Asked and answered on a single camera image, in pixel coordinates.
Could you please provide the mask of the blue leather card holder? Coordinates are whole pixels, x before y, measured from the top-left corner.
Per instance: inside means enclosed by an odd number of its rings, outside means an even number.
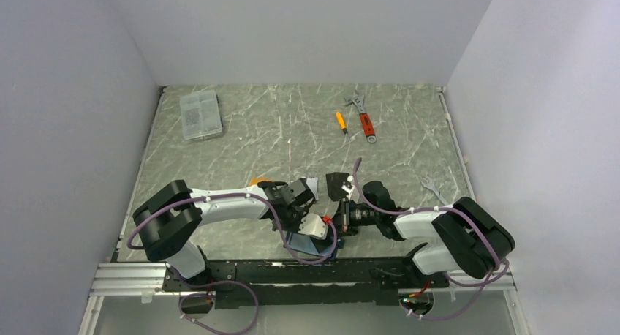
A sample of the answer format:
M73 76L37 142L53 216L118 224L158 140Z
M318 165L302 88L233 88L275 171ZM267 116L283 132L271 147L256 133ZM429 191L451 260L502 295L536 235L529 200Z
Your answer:
M332 232L329 232L325 239L297 233L286 233L285 237L291 250L316 257L328 256L329 259L334 259L338 251L344 248L344 240L338 238L336 239L336 248L332 249L334 241Z

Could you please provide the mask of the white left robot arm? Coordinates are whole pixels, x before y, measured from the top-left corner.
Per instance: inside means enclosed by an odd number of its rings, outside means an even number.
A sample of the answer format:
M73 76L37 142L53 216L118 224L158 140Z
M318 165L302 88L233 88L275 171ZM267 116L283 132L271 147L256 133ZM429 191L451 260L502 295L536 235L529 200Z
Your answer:
M269 219L283 233L324 240L329 225L310 212L316 199L305 178L291 183L259 179L228 190L191 189L174 180L135 210L136 228L126 245L144 250L151 262L168 263L190 290L199 291L211 272L201 248L190 241L196 229L232 219Z

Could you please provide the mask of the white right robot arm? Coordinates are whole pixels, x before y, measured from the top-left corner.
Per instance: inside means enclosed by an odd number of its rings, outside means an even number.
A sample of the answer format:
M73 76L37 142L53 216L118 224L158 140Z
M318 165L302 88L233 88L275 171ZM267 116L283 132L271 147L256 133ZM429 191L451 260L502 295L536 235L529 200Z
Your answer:
M404 258L403 278L411 287L455 270L483 279L515 248L512 235L470 197L448 206L405 209L396 206L382 182L358 189L351 178L329 185L328 192L339 202L333 221L343 234L375 226L390 240L421 241Z

